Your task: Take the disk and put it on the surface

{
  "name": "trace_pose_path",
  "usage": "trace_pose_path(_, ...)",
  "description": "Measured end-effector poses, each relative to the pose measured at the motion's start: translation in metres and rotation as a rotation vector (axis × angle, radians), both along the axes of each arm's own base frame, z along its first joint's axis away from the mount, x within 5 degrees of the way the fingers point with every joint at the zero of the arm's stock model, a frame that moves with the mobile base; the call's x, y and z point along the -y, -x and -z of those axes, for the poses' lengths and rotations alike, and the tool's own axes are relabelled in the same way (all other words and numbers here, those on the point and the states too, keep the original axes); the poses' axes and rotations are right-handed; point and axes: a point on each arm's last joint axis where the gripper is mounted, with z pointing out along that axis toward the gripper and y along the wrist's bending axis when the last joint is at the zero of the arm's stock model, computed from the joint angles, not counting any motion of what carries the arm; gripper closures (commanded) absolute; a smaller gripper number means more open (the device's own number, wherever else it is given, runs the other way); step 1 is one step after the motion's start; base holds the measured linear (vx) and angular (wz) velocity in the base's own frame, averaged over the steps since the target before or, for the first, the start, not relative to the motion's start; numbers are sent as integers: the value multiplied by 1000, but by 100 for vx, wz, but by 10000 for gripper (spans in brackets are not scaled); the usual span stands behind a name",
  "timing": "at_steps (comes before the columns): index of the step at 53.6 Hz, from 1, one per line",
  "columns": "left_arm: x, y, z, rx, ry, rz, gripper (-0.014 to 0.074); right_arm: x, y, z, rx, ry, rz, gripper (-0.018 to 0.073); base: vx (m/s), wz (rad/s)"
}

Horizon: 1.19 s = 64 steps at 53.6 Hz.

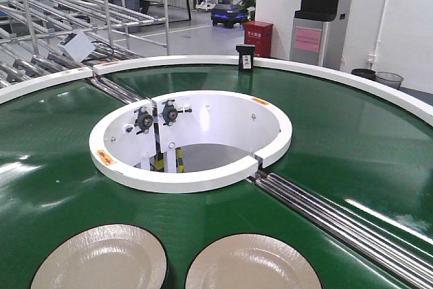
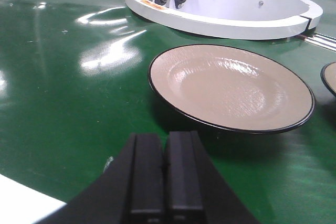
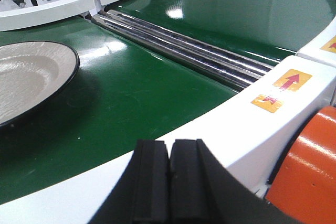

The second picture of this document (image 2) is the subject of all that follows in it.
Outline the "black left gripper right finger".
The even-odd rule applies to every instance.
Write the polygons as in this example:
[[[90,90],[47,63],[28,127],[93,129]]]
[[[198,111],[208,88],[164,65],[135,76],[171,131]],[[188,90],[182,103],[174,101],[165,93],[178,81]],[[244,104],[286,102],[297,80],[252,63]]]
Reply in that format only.
[[[169,223],[258,223],[213,165],[196,131],[170,132],[165,147]]]

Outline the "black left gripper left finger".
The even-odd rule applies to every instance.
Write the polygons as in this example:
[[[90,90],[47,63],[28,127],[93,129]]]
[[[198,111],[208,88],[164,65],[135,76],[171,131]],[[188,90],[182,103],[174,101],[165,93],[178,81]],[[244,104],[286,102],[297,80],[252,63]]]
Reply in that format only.
[[[132,133],[98,179],[39,223],[162,223],[162,166],[159,137]]]

